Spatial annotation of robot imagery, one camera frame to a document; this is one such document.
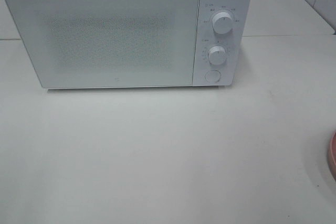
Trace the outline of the upper white round knob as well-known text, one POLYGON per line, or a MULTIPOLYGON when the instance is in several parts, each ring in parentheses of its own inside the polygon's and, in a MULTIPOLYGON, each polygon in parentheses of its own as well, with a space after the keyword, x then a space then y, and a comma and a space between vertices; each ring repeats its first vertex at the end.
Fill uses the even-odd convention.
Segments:
POLYGON ((234 17, 228 10, 219 10, 210 18, 213 31, 219 35, 224 35, 233 29, 234 17))

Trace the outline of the white round knob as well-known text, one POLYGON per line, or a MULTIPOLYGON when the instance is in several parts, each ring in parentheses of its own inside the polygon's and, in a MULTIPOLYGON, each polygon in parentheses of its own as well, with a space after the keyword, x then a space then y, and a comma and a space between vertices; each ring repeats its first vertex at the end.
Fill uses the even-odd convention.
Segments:
POLYGON ((219 10, 210 18, 213 31, 219 35, 224 35, 233 29, 234 17, 228 10, 219 10))
POLYGON ((208 51, 208 59, 210 64, 219 66, 225 63, 227 59, 227 53, 224 47, 214 46, 208 51))

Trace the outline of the white microwave door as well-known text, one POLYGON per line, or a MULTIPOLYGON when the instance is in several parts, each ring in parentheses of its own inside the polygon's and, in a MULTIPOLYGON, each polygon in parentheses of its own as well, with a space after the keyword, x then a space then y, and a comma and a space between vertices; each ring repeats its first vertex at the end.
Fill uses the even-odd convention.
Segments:
POLYGON ((189 86, 198 0, 5 0, 42 87, 189 86))

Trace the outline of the lower white round knob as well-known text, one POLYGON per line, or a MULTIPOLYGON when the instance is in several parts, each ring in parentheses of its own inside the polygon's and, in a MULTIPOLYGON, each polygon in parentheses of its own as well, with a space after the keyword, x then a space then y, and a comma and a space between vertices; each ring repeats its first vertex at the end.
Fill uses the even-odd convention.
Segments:
POLYGON ((225 63, 227 59, 227 53, 224 47, 214 46, 208 51, 208 59, 210 64, 219 66, 225 63))

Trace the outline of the pink round plate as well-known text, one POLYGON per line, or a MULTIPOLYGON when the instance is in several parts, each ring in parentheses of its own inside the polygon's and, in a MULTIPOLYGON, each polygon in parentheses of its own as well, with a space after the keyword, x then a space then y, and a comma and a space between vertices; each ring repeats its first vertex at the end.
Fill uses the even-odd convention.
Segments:
POLYGON ((328 166, 331 172, 331 175, 333 176, 334 180, 336 180, 336 163, 335 163, 335 158, 336 158, 336 153, 335 153, 335 139, 336 139, 336 134, 335 132, 332 134, 332 137, 328 143, 328 152, 327 152, 327 161, 328 161, 328 166))

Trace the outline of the round white door button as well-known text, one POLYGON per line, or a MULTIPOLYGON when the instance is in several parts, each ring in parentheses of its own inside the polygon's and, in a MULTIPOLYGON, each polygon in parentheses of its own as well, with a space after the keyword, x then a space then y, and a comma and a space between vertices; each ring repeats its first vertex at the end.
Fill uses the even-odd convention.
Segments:
POLYGON ((221 73, 218 70, 211 70, 205 74, 205 80, 210 83, 216 83, 221 79, 221 73))

